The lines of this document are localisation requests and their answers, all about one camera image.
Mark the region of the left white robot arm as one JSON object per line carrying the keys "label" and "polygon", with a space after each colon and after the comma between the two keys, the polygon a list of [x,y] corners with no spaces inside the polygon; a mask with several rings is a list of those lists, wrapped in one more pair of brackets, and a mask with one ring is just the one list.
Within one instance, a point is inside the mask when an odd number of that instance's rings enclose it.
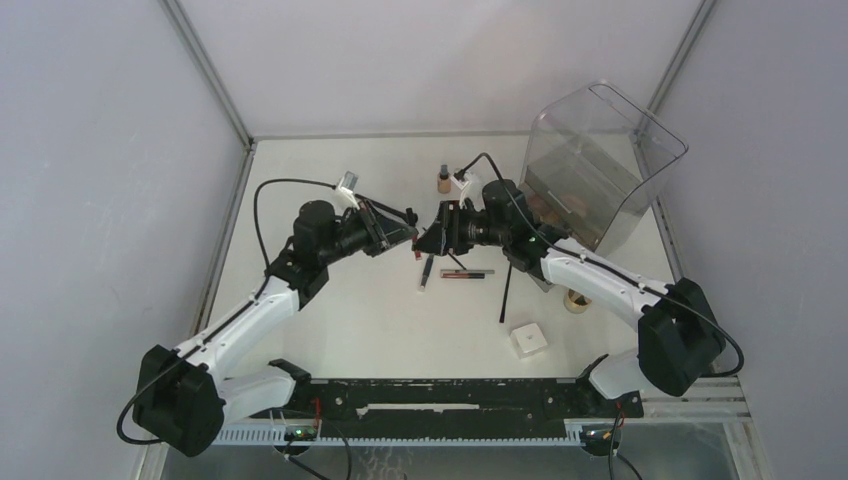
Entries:
{"label": "left white robot arm", "polygon": [[283,363],[271,361],[251,375],[232,369],[267,334],[301,311],[329,280],[331,264],[363,252],[370,257],[413,239],[417,230],[361,200],[337,214],[327,201],[303,204],[293,231],[268,264],[258,288],[226,317],[179,345],[156,345],[143,356],[135,394],[116,422],[119,438],[131,419],[165,443],[193,457],[206,450],[223,426],[271,408],[290,417],[311,407],[311,388]]}

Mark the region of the clear acrylic organizer box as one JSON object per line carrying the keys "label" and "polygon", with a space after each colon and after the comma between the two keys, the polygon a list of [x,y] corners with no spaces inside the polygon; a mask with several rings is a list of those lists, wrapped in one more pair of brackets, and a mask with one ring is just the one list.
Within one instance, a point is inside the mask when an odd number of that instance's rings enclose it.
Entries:
{"label": "clear acrylic organizer box", "polygon": [[536,117],[519,187],[538,220],[607,256],[626,243],[688,150],[653,112],[598,80]]}

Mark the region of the black concealer tube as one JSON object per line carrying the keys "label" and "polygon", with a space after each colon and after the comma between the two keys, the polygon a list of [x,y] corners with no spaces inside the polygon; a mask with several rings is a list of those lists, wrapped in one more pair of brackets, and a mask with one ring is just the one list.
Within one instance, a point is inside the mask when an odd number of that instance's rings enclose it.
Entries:
{"label": "black concealer tube", "polygon": [[431,272],[432,272],[433,264],[434,264],[434,255],[429,254],[427,256],[426,260],[425,260],[425,264],[424,264],[424,267],[423,267],[423,270],[422,270],[422,273],[421,273],[421,276],[420,276],[420,280],[419,280],[419,283],[418,283],[418,290],[421,291],[421,292],[426,290],[426,286],[427,286],[429,277],[430,277]]}

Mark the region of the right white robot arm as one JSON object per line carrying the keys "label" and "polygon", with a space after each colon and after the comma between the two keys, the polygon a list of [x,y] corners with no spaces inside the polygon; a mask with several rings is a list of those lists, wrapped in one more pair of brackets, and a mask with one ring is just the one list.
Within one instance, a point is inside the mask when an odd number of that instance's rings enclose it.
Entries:
{"label": "right white robot arm", "polygon": [[664,283],[625,270],[583,247],[565,231],[539,222],[510,181],[483,189],[484,207],[456,200],[440,203],[435,220],[414,242],[434,256],[459,256],[476,246],[501,249],[510,265],[551,285],[563,286],[625,321],[637,345],[605,354],[584,370],[578,402],[592,416],[605,415],[618,398],[652,386],[680,397],[728,346],[701,287],[681,278]]}

